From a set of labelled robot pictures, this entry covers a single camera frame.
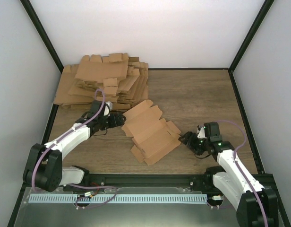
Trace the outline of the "brown cardboard box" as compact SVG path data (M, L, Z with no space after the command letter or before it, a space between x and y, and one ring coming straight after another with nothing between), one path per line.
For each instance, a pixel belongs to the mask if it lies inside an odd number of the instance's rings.
M172 122L162 118L163 112L147 99L123 115L126 118L122 130L131 137L132 154L138 162L153 165L178 147L181 131Z

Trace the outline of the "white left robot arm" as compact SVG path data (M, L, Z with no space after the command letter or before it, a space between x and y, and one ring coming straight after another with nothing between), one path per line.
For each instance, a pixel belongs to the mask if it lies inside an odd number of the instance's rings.
M88 171L78 166L63 167L63 159L98 131L122 126L125 121L122 112L113 112L110 101L93 101L89 111L83 113L65 133L50 142L36 143L31 147L23 172L24 183L47 192L69 184L86 191L91 185L91 179L86 176Z

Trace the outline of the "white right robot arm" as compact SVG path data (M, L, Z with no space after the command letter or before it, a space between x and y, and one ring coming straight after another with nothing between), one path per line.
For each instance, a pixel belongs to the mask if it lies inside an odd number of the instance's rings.
M207 122L179 137L195 156L204 152L219 164L206 170L205 187L219 189L236 210L236 219L241 227L277 227L278 199L273 189L265 188L246 169L237 151L243 144L234 147L223 140L217 122Z

